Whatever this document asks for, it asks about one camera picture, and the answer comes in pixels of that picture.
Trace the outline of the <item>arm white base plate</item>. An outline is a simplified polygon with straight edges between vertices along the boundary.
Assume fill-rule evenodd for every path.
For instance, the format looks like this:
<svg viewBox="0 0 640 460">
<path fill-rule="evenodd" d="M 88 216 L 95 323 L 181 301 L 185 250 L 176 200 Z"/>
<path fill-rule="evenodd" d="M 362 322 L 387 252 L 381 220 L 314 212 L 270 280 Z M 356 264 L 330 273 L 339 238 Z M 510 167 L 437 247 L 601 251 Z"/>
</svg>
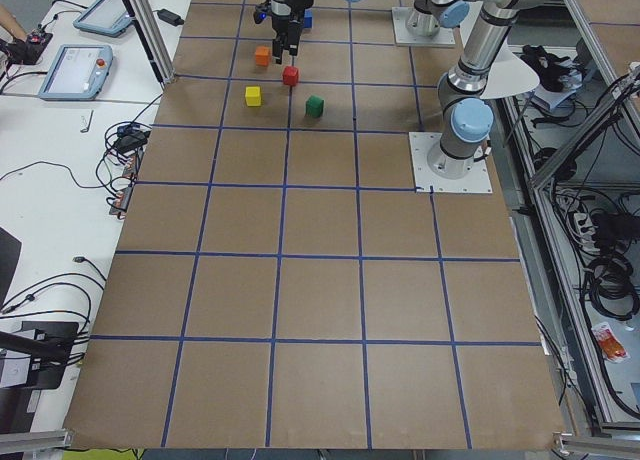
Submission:
<svg viewBox="0 0 640 460">
<path fill-rule="evenodd" d="M 472 157 L 458 160 L 441 149 L 439 132 L 410 132 L 409 145 L 415 190 L 419 193 L 492 194 L 480 146 Z"/>
<path fill-rule="evenodd" d="M 406 47 L 453 48 L 454 31 L 439 25 L 436 18 L 413 7 L 393 7 L 395 44 Z"/>
</svg>

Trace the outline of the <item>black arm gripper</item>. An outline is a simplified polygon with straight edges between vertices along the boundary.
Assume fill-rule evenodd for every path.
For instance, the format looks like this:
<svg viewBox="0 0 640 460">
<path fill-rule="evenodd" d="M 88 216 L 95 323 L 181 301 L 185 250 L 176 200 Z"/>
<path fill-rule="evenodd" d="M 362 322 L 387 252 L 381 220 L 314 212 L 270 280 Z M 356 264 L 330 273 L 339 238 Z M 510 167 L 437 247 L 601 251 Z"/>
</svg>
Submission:
<svg viewBox="0 0 640 460">
<path fill-rule="evenodd" d="M 303 30 L 304 9 L 292 9 L 286 3 L 271 0 L 272 28 L 275 39 L 272 41 L 272 55 L 277 64 L 282 63 L 283 43 L 291 56 L 297 56 L 300 37 Z"/>
</svg>

